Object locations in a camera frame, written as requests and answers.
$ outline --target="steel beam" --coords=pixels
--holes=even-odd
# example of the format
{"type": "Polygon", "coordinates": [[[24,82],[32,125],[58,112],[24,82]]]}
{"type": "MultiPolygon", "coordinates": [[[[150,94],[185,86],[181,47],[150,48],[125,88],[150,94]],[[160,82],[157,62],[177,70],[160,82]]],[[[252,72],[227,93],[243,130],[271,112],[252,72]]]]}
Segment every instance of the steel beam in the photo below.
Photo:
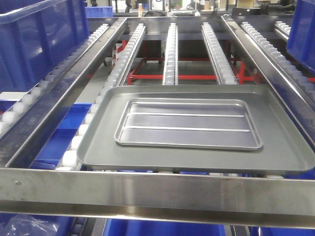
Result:
{"type": "Polygon", "coordinates": [[[315,228],[315,181],[0,170],[0,211],[315,228]]]}

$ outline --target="baking tray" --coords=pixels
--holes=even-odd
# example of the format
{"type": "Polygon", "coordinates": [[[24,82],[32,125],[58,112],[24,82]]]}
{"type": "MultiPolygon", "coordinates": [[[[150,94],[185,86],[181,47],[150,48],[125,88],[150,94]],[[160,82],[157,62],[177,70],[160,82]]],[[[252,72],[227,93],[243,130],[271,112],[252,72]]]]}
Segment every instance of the baking tray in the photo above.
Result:
{"type": "Polygon", "coordinates": [[[124,86],[105,95],[77,150],[95,170],[200,171],[285,175],[315,166],[315,155],[273,92],[263,85],[124,86]],[[127,103],[139,98],[237,99],[251,112],[263,148],[254,151],[118,144],[127,103]]]}
{"type": "Polygon", "coordinates": [[[132,99],[118,124],[115,140],[132,146],[262,147],[246,102],[237,99],[132,99]]]}

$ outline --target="machine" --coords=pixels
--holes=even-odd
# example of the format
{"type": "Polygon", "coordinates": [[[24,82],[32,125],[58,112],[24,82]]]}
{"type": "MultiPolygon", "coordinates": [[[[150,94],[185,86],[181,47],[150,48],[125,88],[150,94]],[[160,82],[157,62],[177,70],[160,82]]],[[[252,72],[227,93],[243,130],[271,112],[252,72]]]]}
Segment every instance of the machine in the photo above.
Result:
{"type": "MultiPolygon", "coordinates": [[[[285,51],[291,24],[292,16],[269,15],[90,19],[94,33],[71,61],[1,123],[0,211],[225,224],[233,235],[248,235],[247,226],[314,228],[315,181],[292,175],[315,166],[315,86],[285,51]],[[124,50],[56,170],[28,169],[118,41],[124,50]],[[135,58],[143,58],[140,65],[135,58]],[[183,75],[181,60],[206,62],[214,74],[183,75]],[[160,74],[141,75],[150,61],[160,74]],[[160,85],[137,85],[149,79],[160,85]],[[139,107],[113,102],[120,97],[139,99],[131,105],[139,107]],[[125,107],[126,117],[139,117],[116,130],[121,117],[113,114],[125,107]],[[112,135],[107,122],[116,140],[105,139],[112,135]],[[162,140],[150,140],[145,129],[162,140]],[[104,159],[93,159],[97,147],[104,159]]],[[[104,224],[96,220],[95,230],[104,224]]]]}

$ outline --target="metal rack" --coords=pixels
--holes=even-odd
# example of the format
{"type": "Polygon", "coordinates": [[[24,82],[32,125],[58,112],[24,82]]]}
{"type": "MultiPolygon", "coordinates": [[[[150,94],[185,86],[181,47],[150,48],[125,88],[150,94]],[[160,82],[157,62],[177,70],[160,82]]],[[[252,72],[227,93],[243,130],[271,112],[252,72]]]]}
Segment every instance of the metal rack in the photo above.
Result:
{"type": "MultiPolygon", "coordinates": [[[[273,25],[285,18],[262,17],[259,20],[273,25]]],[[[315,103],[305,85],[308,81],[303,79],[304,83],[299,84],[294,77],[298,72],[288,68],[285,62],[280,63],[272,54],[275,51],[269,53],[259,46],[263,37],[246,31],[246,23],[242,24],[245,30],[241,29],[242,22],[251,21],[250,17],[234,20],[229,16],[93,21],[92,28],[104,23],[110,28],[82,52],[71,68],[65,70],[49,91],[42,94],[0,139],[0,211],[315,228],[313,180],[25,169],[119,39],[129,40],[126,58],[116,65],[98,100],[109,88],[125,84],[142,40],[166,40],[167,48],[172,48],[165,59],[170,62],[165,65],[171,67],[172,74],[164,74],[165,84],[177,84],[178,40],[201,40],[202,37],[218,83],[236,84],[232,74],[229,81],[220,79],[221,73],[230,72],[231,68],[226,59],[218,58],[222,57],[220,48],[211,47],[211,42],[217,43],[216,38],[229,39],[237,47],[247,69],[251,73],[257,69],[263,75],[314,149],[315,103]],[[214,37],[213,41],[208,40],[208,33],[214,37]]],[[[268,33],[267,36],[278,39],[268,33]]]]}

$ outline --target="tray rim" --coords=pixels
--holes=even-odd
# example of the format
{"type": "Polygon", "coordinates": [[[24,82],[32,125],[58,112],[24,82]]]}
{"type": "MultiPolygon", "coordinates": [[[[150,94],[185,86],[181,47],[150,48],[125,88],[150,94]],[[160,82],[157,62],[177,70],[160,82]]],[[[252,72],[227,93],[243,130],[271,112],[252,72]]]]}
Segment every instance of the tray rim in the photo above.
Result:
{"type": "Polygon", "coordinates": [[[217,150],[242,150],[242,151],[255,151],[263,148],[263,141],[257,131],[257,128],[255,126],[255,123],[252,119],[252,115],[250,113],[249,107],[247,105],[247,102],[241,99],[199,99],[199,98],[163,98],[163,97],[138,97],[138,98],[132,98],[129,100],[124,108],[124,111],[121,115],[121,118],[119,120],[119,123],[117,125],[116,131],[114,133],[114,140],[123,146],[142,146],[142,147],[169,147],[169,148],[204,148],[204,149],[217,149],[217,150]],[[129,111],[134,103],[159,103],[159,102],[150,102],[145,100],[161,100],[165,101],[167,103],[167,100],[176,100],[179,102],[169,102],[169,104],[185,104],[190,103],[189,105],[213,105],[209,104],[211,101],[218,102],[220,104],[220,101],[226,101],[231,102],[229,104],[235,104],[235,105],[241,105],[244,107],[244,114],[247,116],[244,116],[244,118],[247,120],[247,123],[249,124],[251,128],[251,133],[253,134],[254,141],[256,145],[254,147],[236,147],[236,146],[214,146],[214,145],[194,145],[194,144],[170,144],[170,143],[153,143],[153,142],[129,142],[129,141],[121,141],[120,137],[122,134],[122,131],[124,130],[124,124],[126,122],[126,119],[128,117],[129,111]]]}
{"type": "MultiPolygon", "coordinates": [[[[174,96],[177,94],[189,94],[189,93],[198,93],[198,94],[207,94],[207,93],[243,93],[243,94],[256,94],[257,96],[266,95],[265,99],[267,101],[271,100],[276,107],[280,109],[274,110],[275,118],[279,118],[282,115],[285,115],[285,123],[289,125],[289,129],[292,130],[298,136],[298,143],[305,146],[307,152],[311,155],[308,158],[303,158],[302,165],[294,166],[281,166],[281,167],[268,167],[268,168],[235,168],[235,167],[183,167],[183,166],[160,166],[160,165],[132,165],[132,164],[118,164],[118,163],[105,163],[99,164],[91,162],[87,159],[90,143],[81,142],[80,146],[77,149],[78,161],[88,168],[94,170],[155,170],[155,171],[199,171],[199,172],[213,172],[213,173],[247,173],[247,174],[262,174],[262,175],[298,175],[305,173],[309,170],[312,170],[315,166],[315,154],[312,150],[312,147],[308,144],[307,139],[301,133],[301,130],[295,125],[294,121],[290,118],[290,115],[285,111],[285,106],[282,101],[279,99],[278,95],[269,88],[266,84],[260,85],[178,85],[178,86],[128,86],[128,87],[114,87],[108,90],[105,94],[105,98],[101,102],[100,109],[96,112],[92,122],[95,123],[95,120],[101,119],[103,117],[102,112],[106,111],[106,108],[110,104],[111,99],[120,97],[127,94],[169,94],[172,93],[174,96]]],[[[90,126],[88,131],[84,134],[83,139],[91,139],[94,136],[96,127],[94,125],[90,126]]]]}

